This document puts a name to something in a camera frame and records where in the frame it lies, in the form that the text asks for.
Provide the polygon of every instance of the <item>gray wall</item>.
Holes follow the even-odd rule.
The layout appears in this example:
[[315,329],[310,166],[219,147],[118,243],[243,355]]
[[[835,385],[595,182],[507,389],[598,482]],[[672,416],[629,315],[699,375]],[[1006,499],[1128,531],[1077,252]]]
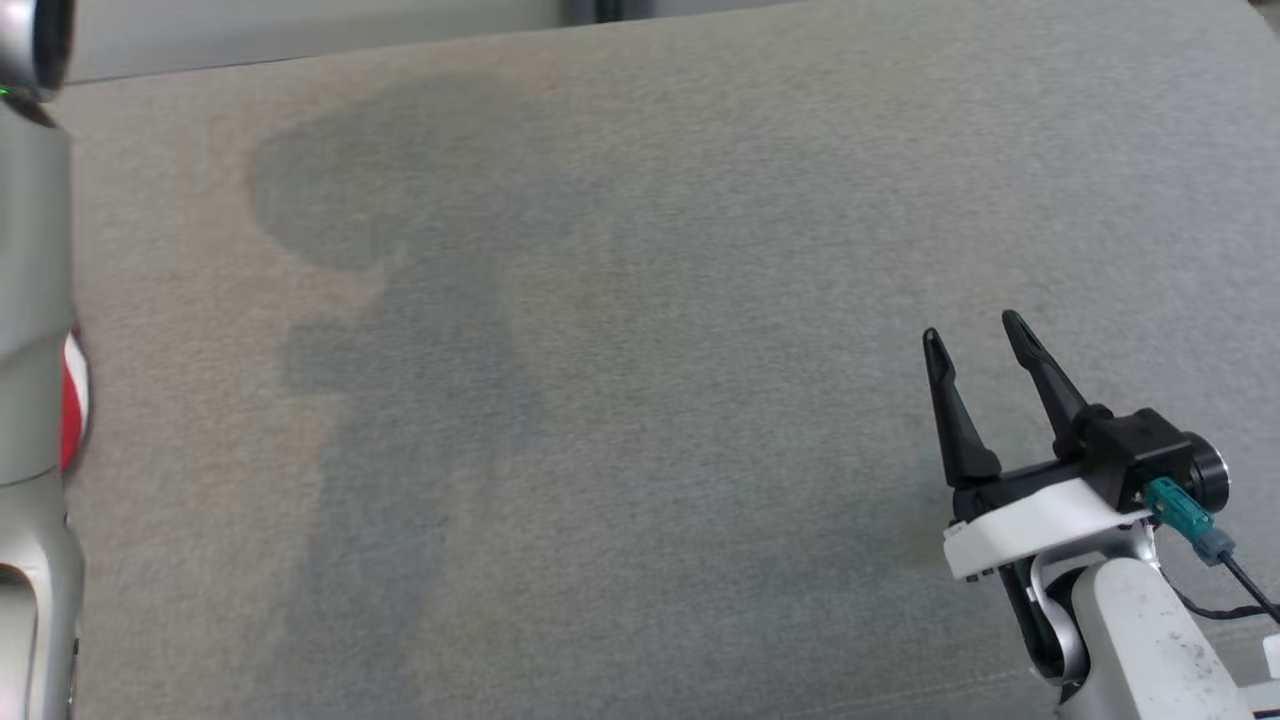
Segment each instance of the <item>gray wall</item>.
[[558,0],[81,0],[72,81],[561,24]]

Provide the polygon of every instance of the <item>gray fabric surface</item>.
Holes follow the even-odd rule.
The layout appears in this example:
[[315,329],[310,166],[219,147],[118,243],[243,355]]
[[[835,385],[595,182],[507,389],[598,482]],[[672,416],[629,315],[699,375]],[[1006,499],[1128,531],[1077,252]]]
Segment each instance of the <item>gray fabric surface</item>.
[[[1048,717],[920,361],[1216,441],[1280,592],[1280,49],[868,0],[73,88],[90,720]],[[1166,543],[1207,605],[1245,598]],[[1212,628],[1258,679],[1265,625]]]

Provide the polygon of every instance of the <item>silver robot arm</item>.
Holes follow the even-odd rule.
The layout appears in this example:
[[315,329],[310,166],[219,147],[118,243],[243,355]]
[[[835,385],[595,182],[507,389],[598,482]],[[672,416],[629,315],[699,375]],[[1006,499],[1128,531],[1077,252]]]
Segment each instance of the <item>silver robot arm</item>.
[[0,0],[0,720],[68,717],[84,560],[59,447],[72,327],[70,141],[41,102],[70,0]]

